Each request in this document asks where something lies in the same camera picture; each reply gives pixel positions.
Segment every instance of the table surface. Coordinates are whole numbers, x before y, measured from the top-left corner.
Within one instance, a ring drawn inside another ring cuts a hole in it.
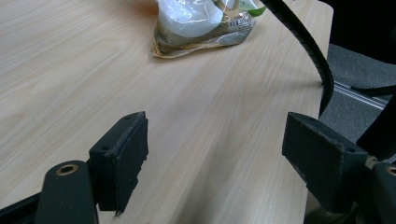
[[[332,9],[286,0],[327,55]],[[0,3],[0,207],[146,111],[148,160],[125,213],[101,223],[302,223],[303,180],[281,155],[289,111],[318,117],[316,68],[266,11],[247,40],[164,60],[149,0]]]

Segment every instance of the plastic bag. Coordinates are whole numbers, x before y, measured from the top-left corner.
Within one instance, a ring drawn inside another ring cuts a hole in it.
[[[151,52],[175,58],[198,49],[242,43],[255,23],[251,0],[158,0]]]

